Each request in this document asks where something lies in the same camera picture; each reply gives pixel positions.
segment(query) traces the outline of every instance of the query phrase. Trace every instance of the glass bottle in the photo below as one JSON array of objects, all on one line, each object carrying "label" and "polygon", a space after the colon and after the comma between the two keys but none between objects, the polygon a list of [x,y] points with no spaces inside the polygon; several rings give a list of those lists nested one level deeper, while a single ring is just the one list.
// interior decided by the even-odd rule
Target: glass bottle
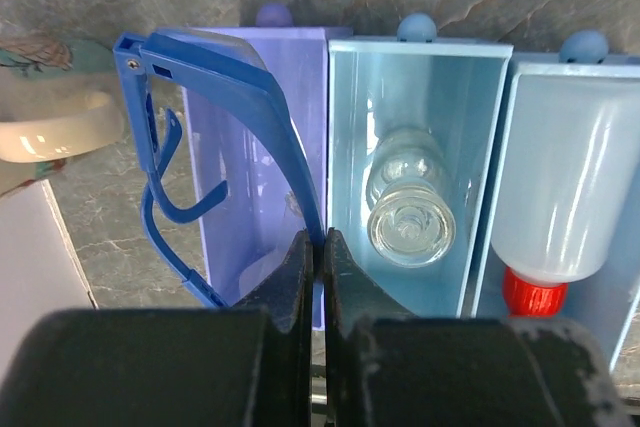
[{"label": "glass bottle", "polygon": [[389,262],[405,268],[442,258],[456,234],[445,200],[450,196],[451,180],[434,138],[410,128],[390,133],[374,151],[367,181],[371,244]]}]

